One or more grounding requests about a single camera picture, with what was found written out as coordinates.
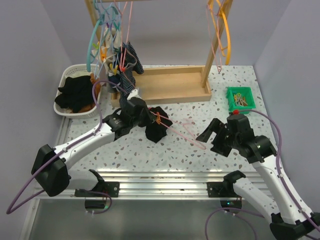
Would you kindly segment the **black underwear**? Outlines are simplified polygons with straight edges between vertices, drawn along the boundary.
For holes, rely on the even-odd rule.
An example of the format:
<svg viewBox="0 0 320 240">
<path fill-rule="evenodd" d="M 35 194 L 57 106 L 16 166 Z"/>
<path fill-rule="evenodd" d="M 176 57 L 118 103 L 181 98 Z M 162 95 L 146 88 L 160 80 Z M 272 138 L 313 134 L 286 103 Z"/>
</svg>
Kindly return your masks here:
<svg viewBox="0 0 320 240">
<path fill-rule="evenodd" d="M 70 109 L 72 113 L 85 113 L 96 105 L 92 96 L 95 80 L 90 75 L 67 77 L 62 87 L 58 88 L 60 94 L 54 102 L 62 109 Z"/>
<path fill-rule="evenodd" d="M 148 140 L 158 143 L 167 135 L 167 129 L 173 125 L 173 122 L 169 119 L 168 114 L 160 106 L 150 107 L 149 110 L 154 113 L 156 117 L 158 117 L 159 114 L 160 123 L 155 121 L 151 125 L 146 126 L 145 135 Z"/>
</svg>

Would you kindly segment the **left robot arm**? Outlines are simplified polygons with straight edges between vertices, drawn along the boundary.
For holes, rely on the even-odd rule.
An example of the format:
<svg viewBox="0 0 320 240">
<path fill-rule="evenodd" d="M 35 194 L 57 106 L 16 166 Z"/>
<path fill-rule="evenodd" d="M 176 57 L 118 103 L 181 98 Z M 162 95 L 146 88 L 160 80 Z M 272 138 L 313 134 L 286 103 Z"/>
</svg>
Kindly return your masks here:
<svg viewBox="0 0 320 240">
<path fill-rule="evenodd" d="M 97 171 L 77 173 L 72 167 L 82 158 L 104 145 L 130 133 L 131 129 L 153 124 L 156 116 L 144 100 L 133 97 L 123 108 L 107 115 L 90 131 L 67 143 L 42 146 L 37 153 L 31 173 L 48 196 L 54 197 L 66 189 L 87 191 L 92 196 L 106 192 L 107 187 Z"/>
</svg>

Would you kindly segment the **yellow plastic hanger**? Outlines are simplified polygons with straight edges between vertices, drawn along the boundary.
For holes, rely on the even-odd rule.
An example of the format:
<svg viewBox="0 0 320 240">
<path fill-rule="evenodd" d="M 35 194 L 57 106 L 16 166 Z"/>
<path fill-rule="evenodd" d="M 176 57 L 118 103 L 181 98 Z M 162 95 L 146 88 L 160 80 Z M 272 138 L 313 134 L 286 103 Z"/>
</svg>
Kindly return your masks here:
<svg viewBox="0 0 320 240">
<path fill-rule="evenodd" d="M 207 28 L 210 38 L 210 47 L 217 69 L 229 65 L 232 54 L 231 34 L 228 24 L 228 16 L 231 10 L 232 0 L 208 0 L 206 3 Z"/>
</svg>

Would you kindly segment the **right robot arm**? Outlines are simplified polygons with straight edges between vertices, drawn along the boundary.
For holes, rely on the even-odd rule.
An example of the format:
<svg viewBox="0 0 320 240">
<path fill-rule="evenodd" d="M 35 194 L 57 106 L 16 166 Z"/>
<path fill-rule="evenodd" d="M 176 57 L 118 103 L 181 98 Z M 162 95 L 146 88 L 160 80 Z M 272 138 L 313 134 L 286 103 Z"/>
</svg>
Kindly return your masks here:
<svg viewBox="0 0 320 240">
<path fill-rule="evenodd" d="M 231 114 L 223 123 L 214 118 L 196 139 L 206 143 L 212 133 L 212 152 L 227 157 L 237 150 L 263 179 L 271 196 L 255 187 L 240 170 L 215 185 L 207 183 L 209 197 L 247 200 L 268 222 L 277 240 L 298 240 L 320 227 L 320 214 L 313 211 L 290 182 L 279 159 L 279 149 L 264 135 L 257 136 L 244 114 Z"/>
</svg>

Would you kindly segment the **orange clothespin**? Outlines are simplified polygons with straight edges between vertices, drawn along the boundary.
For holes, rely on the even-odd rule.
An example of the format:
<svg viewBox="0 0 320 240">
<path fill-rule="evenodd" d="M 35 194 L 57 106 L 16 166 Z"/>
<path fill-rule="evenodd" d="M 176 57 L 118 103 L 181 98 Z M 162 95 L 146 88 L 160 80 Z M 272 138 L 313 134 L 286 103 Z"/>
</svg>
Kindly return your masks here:
<svg viewBox="0 0 320 240">
<path fill-rule="evenodd" d="M 156 121 L 156 123 L 157 123 L 158 125 L 161 124 L 161 116 L 160 116 L 160 113 L 159 113 L 159 112 L 156 113 L 156 119 L 155 119 L 155 121 Z"/>
</svg>

